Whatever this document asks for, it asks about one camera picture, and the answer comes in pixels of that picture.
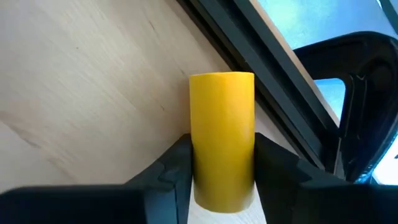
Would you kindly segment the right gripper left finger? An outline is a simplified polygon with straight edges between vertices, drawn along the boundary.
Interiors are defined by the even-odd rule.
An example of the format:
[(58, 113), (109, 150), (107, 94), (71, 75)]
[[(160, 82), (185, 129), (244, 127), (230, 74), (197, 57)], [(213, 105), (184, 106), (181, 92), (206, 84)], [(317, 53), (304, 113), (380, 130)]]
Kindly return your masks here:
[(182, 135), (149, 167), (126, 185), (133, 187), (133, 223), (186, 224), (190, 206), (193, 146), (189, 134)]

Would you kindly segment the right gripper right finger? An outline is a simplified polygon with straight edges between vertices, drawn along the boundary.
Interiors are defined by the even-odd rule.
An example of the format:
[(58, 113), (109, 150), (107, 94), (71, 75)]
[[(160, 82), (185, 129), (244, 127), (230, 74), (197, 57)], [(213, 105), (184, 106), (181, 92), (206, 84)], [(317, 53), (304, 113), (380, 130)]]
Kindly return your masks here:
[(254, 174), (267, 223), (372, 222), (368, 189), (325, 172), (260, 133)]

